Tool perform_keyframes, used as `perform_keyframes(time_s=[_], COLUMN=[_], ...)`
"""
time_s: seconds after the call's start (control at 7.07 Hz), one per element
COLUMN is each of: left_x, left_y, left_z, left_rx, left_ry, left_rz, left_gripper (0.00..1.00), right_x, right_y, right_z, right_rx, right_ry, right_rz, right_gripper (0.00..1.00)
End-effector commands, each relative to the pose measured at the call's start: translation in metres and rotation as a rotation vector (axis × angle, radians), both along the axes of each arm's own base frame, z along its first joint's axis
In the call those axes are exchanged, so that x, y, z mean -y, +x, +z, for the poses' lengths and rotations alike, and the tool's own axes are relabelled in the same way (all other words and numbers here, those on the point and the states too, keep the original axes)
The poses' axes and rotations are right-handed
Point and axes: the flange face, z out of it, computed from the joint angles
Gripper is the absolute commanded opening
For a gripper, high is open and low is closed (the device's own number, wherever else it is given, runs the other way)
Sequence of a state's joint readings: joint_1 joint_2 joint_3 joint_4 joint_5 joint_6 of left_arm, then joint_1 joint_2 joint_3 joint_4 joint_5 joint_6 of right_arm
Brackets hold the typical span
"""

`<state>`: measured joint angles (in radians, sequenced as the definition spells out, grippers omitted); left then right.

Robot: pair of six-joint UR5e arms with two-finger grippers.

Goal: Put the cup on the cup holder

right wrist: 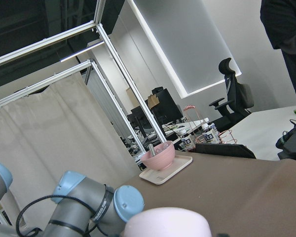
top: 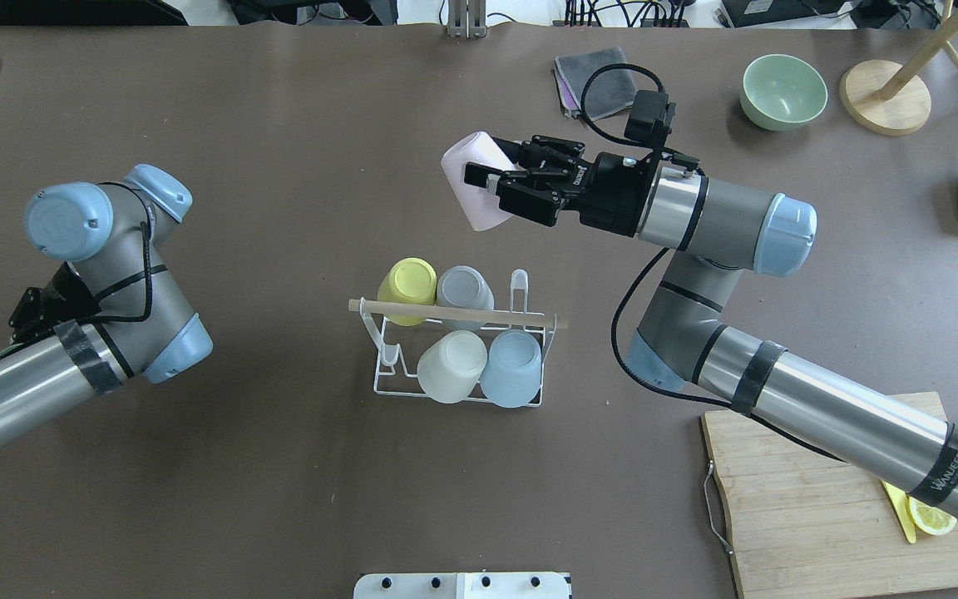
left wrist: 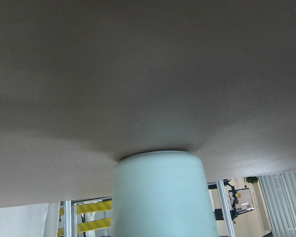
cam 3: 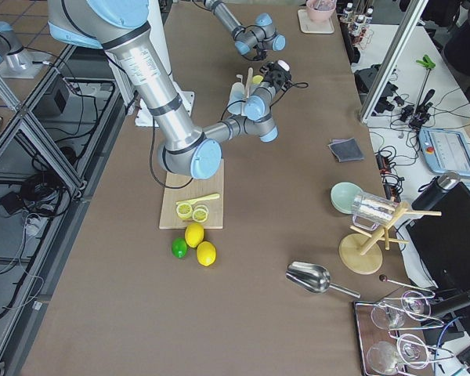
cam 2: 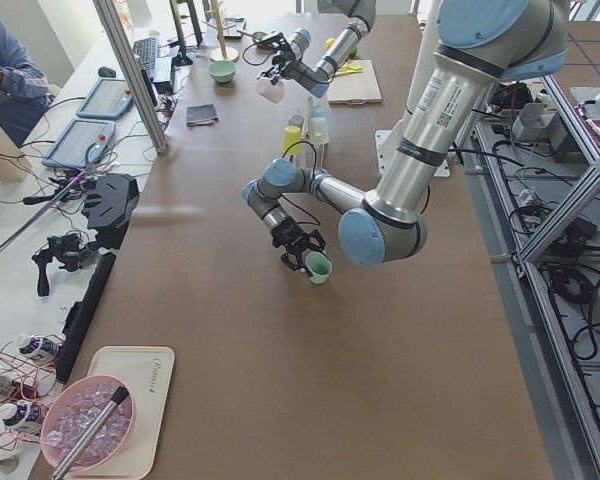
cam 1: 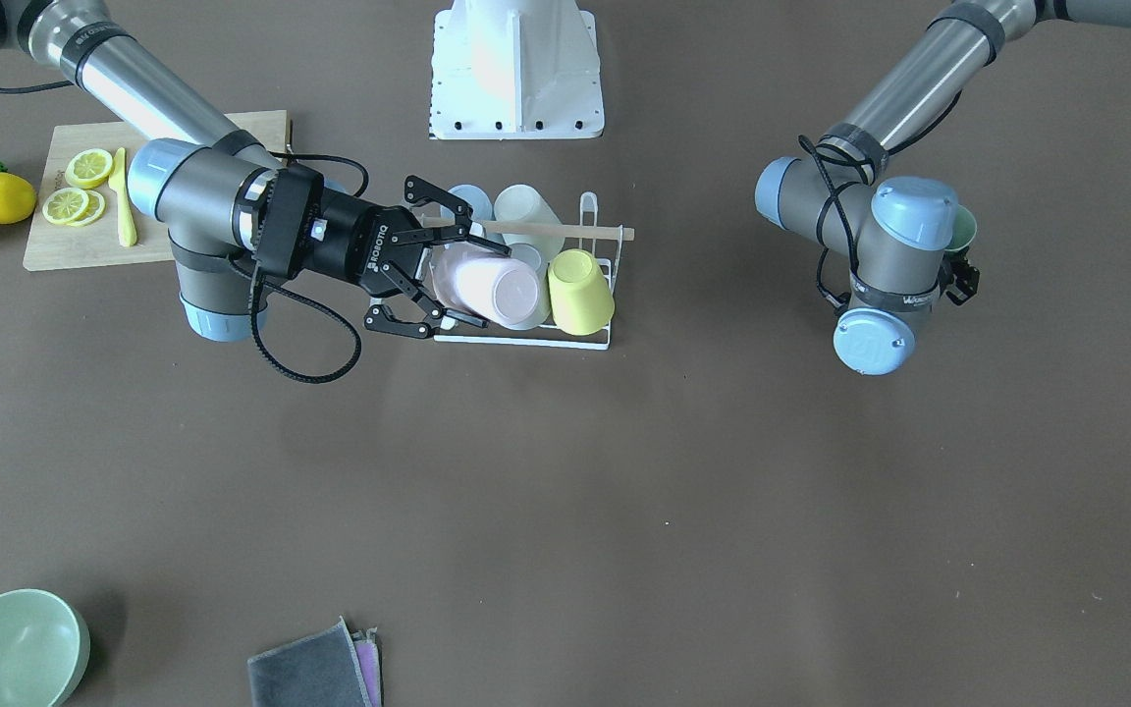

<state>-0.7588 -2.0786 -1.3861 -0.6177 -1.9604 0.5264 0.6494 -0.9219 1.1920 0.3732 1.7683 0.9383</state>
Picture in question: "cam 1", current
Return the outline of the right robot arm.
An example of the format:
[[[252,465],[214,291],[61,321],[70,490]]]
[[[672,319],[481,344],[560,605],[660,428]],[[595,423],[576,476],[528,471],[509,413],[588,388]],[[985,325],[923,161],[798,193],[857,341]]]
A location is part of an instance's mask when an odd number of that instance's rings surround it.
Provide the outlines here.
[[[420,278],[431,247],[509,255],[461,197],[420,176],[405,179],[402,206],[329,187],[313,155],[266,148],[109,18],[103,1],[0,1],[0,49],[10,45],[145,138],[122,162],[120,193],[169,229],[179,298],[205,339],[251,339],[266,356],[265,298],[294,298],[286,283],[302,270],[364,290],[366,330],[425,340],[448,321],[487,326]]]

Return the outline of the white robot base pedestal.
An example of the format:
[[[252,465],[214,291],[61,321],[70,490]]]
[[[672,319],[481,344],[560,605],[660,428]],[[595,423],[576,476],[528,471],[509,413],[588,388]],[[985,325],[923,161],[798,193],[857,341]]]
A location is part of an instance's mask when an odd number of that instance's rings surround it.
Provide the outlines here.
[[[428,135],[549,140],[606,126],[596,18],[575,1],[455,1],[435,14]]]

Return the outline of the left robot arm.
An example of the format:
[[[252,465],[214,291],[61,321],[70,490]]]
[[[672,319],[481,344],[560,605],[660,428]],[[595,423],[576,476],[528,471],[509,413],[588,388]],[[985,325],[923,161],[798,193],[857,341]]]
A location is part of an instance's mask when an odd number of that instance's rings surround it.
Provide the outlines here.
[[[858,374],[891,374],[940,299],[962,304],[979,288],[968,259],[977,219],[943,181],[886,178],[889,162],[948,115],[1005,44],[1046,20],[1131,28],[1131,1],[947,5],[839,124],[801,138],[798,156],[760,175],[757,212],[847,264],[847,291],[817,290],[834,309],[836,356]]]

